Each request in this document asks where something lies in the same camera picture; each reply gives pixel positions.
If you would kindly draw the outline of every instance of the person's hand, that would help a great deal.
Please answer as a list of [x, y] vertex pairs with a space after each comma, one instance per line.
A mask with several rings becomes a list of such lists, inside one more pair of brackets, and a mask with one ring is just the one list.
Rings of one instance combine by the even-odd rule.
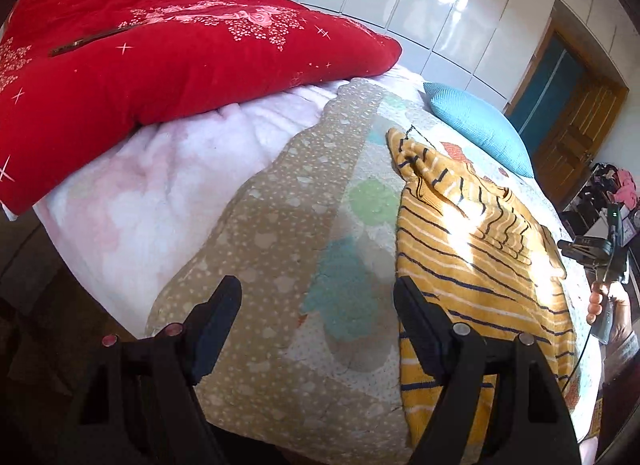
[[620, 283], [612, 283], [607, 289], [603, 283], [593, 283], [591, 285], [591, 295], [589, 297], [589, 307], [587, 322], [593, 324], [597, 315], [602, 313], [602, 295], [608, 295], [609, 300], [614, 305], [613, 324], [609, 334], [609, 344], [607, 345], [607, 355], [610, 355], [620, 347], [620, 344], [633, 331], [631, 324], [631, 303], [629, 296]]

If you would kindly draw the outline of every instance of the person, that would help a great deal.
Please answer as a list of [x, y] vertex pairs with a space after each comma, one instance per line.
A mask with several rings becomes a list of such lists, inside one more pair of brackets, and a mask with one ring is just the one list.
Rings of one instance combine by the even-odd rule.
[[[602, 386], [602, 419], [600, 435], [596, 439], [583, 442], [580, 446], [583, 464], [593, 463], [613, 442], [618, 431], [636, 408], [640, 398], [640, 352], [638, 337], [631, 323], [631, 303], [629, 296], [620, 283], [605, 286], [594, 283], [591, 287], [587, 322], [593, 324], [597, 315], [602, 313], [602, 294], [613, 301], [614, 318], [609, 335], [609, 344], [605, 346], [604, 383]], [[627, 448], [621, 463], [634, 463], [640, 451], [640, 442], [636, 449]]]

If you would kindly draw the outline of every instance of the folded red quilt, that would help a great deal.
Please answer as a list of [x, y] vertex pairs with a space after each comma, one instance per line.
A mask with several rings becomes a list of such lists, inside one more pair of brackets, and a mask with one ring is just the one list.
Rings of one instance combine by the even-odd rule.
[[22, 213], [139, 124], [379, 75], [400, 52], [290, 0], [20, 0], [0, 42], [0, 200]]

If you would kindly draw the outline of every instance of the sweater cuff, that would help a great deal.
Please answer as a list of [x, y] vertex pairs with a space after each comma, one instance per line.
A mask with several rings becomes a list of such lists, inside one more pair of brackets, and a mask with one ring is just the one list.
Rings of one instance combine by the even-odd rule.
[[638, 337], [631, 334], [616, 349], [613, 354], [604, 359], [604, 381], [608, 384], [625, 368], [626, 364], [638, 353]]

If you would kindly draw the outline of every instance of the yellow striped sweater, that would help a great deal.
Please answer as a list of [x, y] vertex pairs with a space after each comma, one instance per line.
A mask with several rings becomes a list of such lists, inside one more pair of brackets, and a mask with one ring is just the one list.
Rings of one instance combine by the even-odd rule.
[[[556, 244], [506, 188], [479, 178], [395, 129], [389, 149], [406, 181], [398, 214], [398, 277], [410, 276], [427, 301], [453, 322], [484, 336], [534, 335], [562, 384], [575, 362], [575, 333], [559, 279], [566, 277]], [[400, 334], [402, 404], [414, 446], [440, 394], [411, 342]], [[495, 381], [485, 377], [467, 450], [481, 446]]]

